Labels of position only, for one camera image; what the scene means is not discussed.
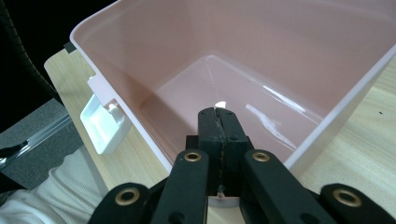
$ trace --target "gray fabric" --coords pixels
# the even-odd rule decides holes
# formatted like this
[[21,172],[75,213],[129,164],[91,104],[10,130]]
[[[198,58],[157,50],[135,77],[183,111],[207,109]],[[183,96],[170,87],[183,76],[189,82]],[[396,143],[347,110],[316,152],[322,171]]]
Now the gray fabric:
[[0,223],[87,223],[107,188],[85,147],[66,156],[32,190],[17,190],[0,207]]

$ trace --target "floor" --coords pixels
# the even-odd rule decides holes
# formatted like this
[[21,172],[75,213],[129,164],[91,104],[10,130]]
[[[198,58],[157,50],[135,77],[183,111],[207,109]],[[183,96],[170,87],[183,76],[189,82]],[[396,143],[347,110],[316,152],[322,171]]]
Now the floor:
[[[66,109],[56,100],[51,99],[0,133],[0,148],[16,146],[61,118],[68,118]],[[1,172],[27,189],[33,189],[48,177],[51,168],[62,164],[66,155],[73,153],[82,145],[76,127],[70,121]]]

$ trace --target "storage box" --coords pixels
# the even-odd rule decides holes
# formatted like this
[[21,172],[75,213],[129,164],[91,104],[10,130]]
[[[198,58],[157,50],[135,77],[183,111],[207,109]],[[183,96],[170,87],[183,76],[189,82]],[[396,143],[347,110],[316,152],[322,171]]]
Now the storage box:
[[170,170],[197,114],[217,103],[255,148],[299,174],[336,135],[396,53],[390,0],[118,1],[72,43]]

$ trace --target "light wood tabletop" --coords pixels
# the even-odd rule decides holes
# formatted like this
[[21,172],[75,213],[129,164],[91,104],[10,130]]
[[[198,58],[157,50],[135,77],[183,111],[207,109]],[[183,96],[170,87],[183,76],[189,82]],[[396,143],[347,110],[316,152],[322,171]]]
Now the light wood tabletop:
[[[81,54],[65,49],[45,68],[109,189],[126,182],[152,187],[167,177],[135,127],[109,155],[98,155],[79,118],[92,96],[94,75]],[[396,59],[384,70],[344,128],[298,180],[316,193],[331,183],[356,188],[396,217]],[[207,223],[243,223],[239,208],[208,209]]]

